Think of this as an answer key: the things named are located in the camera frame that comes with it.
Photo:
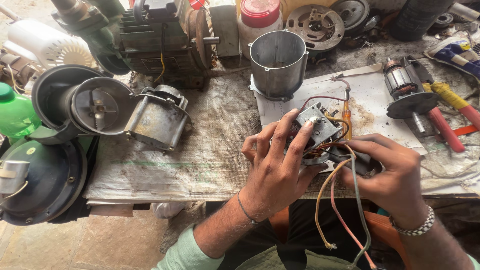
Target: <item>dark trousers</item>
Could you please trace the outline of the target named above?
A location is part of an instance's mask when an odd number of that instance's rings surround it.
[[[332,209],[329,199],[320,200],[318,221],[327,241],[336,244],[337,249],[328,250],[315,225],[316,200],[297,200],[288,208],[288,238],[282,244],[272,224],[267,220],[246,233],[225,253],[219,270],[234,270],[253,256],[276,245],[278,256],[287,270],[304,270],[307,263],[305,249],[321,255],[334,256],[353,262],[360,251]],[[367,239],[360,221],[355,199],[337,199],[336,207],[343,220],[363,245]],[[222,202],[207,202],[207,216],[221,207]],[[362,270],[370,269],[367,259],[362,256],[357,264]]]

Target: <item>green plastic bottle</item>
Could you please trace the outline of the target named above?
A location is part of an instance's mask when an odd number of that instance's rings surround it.
[[[0,133],[10,144],[31,134],[42,124],[33,109],[32,101],[19,95],[5,83],[0,83]]]

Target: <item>dirt stain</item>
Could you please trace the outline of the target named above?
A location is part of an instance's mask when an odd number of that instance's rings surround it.
[[[348,105],[350,107],[350,111],[352,111],[352,115],[356,116],[355,121],[352,123],[354,129],[370,129],[373,127],[375,116],[371,112],[366,110],[362,105],[358,104],[353,97],[350,97],[348,100]]]

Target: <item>light green sleeve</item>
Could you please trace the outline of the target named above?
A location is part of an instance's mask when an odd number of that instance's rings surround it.
[[[178,241],[168,249],[163,260],[152,270],[214,270],[220,266],[224,256],[213,259],[205,255],[193,237],[193,227],[188,226]]]
[[[470,256],[470,255],[468,255],[468,254],[467,254],[467,256],[472,260],[473,266],[475,267],[475,270],[480,270],[480,263],[477,262],[476,259],[472,258],[472,256]]]

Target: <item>black thread bracelet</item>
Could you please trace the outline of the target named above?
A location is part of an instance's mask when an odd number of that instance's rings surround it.
[[[239,204],[240,204],[241,209],[243,210],[243,212],[245,213],[245,215],[247,216],[247,218],[250,219],[251,223],[252,223],[253,225],[258,225],[258,222],[256,222],[255,220],[253,220],[253,218],[251,218],[251,217],[247,214],[247,211],[245,211],[245,208],[243,208],[243,205],[242,205],[241,202],[240,202],[240,191],[237,193],[237,199],[239,200]]]

